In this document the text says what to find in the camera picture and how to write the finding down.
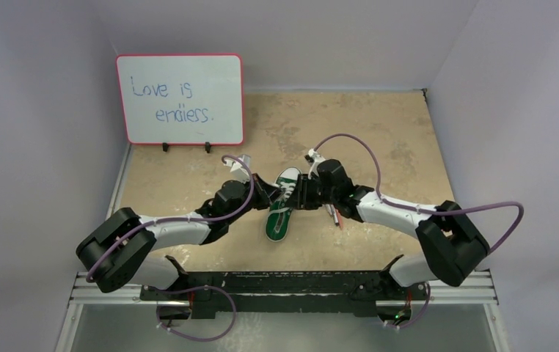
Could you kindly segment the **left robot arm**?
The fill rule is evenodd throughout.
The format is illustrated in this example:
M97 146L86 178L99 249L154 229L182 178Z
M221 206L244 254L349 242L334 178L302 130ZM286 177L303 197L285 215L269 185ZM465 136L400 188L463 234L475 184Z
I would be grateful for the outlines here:
M248 181L224 182L213 197L186 215L141 216L124 207L76 247L76 256L87 270L87 281L110 293L133 280L149 253L181 244L213 243L245 213L267 209L283 194L279 185L254 175Z

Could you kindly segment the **white shoelace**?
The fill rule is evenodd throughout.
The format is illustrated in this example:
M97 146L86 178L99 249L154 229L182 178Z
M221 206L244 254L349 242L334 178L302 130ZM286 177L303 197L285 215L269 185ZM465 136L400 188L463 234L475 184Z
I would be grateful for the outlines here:
M293 193L296 184L296 180L288 179L285 177L279 177L277 179L277 185L282 189L282 195L271 205L268 217L271 217L275 214L284 213L288 210L285 203L287 202L290 195Z

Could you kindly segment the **green canvas sneaker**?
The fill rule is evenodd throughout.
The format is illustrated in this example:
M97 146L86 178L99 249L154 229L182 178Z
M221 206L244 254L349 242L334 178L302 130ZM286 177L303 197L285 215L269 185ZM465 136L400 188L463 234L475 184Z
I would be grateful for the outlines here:
M297 180L297 177L301 174L301 170L296 167L288 167L284 169L278 176L285 177L292 180ZM272 242L282 241L287 233L289 228L289 222L291 220L291 214L293 212L292 208L288 208L287 211L280 214L272 215L271 217L266 217L265 224L264 224L264 234L265 236Z

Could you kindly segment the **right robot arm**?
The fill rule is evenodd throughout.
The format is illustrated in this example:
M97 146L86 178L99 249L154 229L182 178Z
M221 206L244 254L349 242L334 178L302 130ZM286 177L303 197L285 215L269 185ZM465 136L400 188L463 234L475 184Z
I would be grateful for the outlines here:
M312 177L299 175L286 204L297 210L332 205L344 218L382 225L416 238L420 253L400 255L381 271L380 288L389 298L398 298L409 286L431 280L458 287L490 251L486 239L457 203L384 202L374 188L353 184L336 159L323 161Z

